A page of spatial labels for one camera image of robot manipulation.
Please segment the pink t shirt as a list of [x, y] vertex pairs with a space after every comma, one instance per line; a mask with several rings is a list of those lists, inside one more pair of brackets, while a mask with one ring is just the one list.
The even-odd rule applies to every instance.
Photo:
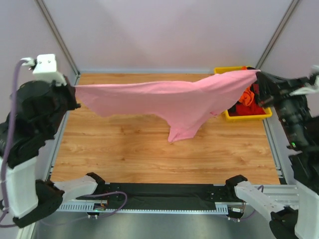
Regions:
[[208, 119], [236, 104], [257, 72], [231, 71], [196, 82], [80, 85], [76, 98], [102, 117], [156, 115], [168, 123], [168, 141], [175, 142], [193, 138]]

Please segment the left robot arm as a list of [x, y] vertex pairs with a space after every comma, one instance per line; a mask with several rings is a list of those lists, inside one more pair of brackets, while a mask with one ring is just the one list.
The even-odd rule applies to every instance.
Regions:
[[75, 88], [55, 80], [23, 84], [13, 99], [14, 107], [0, 125], [0, 161], [4, 163], [8, 208], [13, 222], [24, 228], [53, 214], [62, 203], [102, 192], [105, 181], [91, 172], [84, 177], [52, 182], [35, 177], [36, 158], [53, 140], [67, 111], [80, 108]]

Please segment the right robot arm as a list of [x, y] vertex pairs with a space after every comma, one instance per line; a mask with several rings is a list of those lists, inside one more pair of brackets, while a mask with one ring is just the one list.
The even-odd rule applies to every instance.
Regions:
[[252, 206], [262, 215], [278, 239], [319, 237], [319, 118], [312, 117], [307, 95], [319, 91], [319, 71], [309, 77], [285, 79], [262, 71], [256, 74], [261, 106], [274, 107], [289, 142], [299, 208], [280, 204], [256, 189], [242, 175], [226, 180], [232, 197]]

